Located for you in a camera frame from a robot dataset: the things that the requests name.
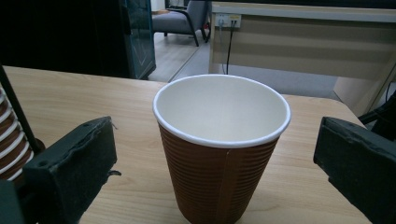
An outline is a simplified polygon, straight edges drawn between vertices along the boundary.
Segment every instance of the desk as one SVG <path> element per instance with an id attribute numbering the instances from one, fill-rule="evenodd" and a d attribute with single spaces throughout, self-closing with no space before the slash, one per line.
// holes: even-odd
<path id="1" fill-rule="evenodd" d="M 35 137 L 50 146 L 79 124 L 111 116 L 119 160 L 80 223 L 185 223 L 157 121 L 164 83 L 5 67 Z M 360 123 L 330 99 L 285 95 L 292 118 L 239 223 L 369 223 L 312 162 L 323 116 Z"/>
<path id="2" fill-rule="evenodd" d="M 336 76 L 334 92 L 357 116 L 376 108 L 396 78 L 396 9 L 212 5 L 212 18 L 216 13 L 242 14 L 230 64 Z M 219 27 L 214 24 L 209 73 L 219 73 L 221 63 Z M 230 29 L 225 30 L 226 50 Z"/>

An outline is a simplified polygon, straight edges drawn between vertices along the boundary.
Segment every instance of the electrical socket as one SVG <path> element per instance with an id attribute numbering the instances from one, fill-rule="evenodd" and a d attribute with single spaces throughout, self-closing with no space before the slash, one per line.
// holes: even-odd
<path id="1" fill-rule="evenodd" d="M 235 28 L 241 27 L 242 16 L 240 14 L 216 13 L 215 26 L 231 27 L 232 21 L 236 21 Z"/>

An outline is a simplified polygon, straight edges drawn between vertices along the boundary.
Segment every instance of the gray chair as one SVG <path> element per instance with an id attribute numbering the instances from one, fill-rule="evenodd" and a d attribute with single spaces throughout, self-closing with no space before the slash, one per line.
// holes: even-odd
<path id="1" fill-rule="evenodd" d="M 161 32 L 164 36 L 168 33 L 192 35 L 195 44 L 199 47 L 198 39 L 195 34 L 197 30 L 201 30 L 202 37 L 205 42 L 210 37 L 209 2 L 208 1 L 190 1 L 186 10 L 168 8 L 169 13 L 158 15 L 152 18 L 153 33 Z M 204 26 L 209 24 L 209 33 L 206 35 Z"/>

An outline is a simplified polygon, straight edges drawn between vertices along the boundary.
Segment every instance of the black rod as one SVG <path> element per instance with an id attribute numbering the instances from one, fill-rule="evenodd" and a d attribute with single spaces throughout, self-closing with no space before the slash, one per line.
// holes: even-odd
<path id="1" fill-rule="evenodd" d="M 15 114 L 18 117 L 18 120 L 23 128 L 23 131 L 26 134 L 27 141 L 29 142 L 30 147 L 32 148 L 33 152 L 36 155 L 38 155 L 38 153 L 41 151 L 41 149 L 38 146 L 37 141 L 35 140 L 35 136 L 33 135 L 32 129 L 30 128 L 30 125 L 27 122 L 27 119 L 23 114 L 21 105 L 18 102 L 17 96 L 15 95 L 15 92 L 12 89 L 11 83 L 8 80 L 6 71 L 4 70 L 4 67 L 2 64 L 0 64 L 0 82 L 1 82 L 1 85 L 3 86 L 4 91 L 6 92 L 9 102 L 11 103 L 11 105 L 14 109 Z"/>

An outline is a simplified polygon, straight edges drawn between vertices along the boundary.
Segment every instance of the light wood tabletop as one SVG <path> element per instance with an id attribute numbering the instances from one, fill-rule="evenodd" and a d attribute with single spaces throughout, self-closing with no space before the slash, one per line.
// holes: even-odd
<path id="1" fill-rule="evenodd" d="M 111 176 L 80 223 L 187 223 L 177 202 L 152 100 L 165 83 L 5 66 L 35 137 L 49 147 L 79 124 L 111 116 L 122 176 Z M 284 95 L 291 122 L 238 223 L 369 223 L 313 163 L 321 118 L 360 124 L 342 103 Z"/>

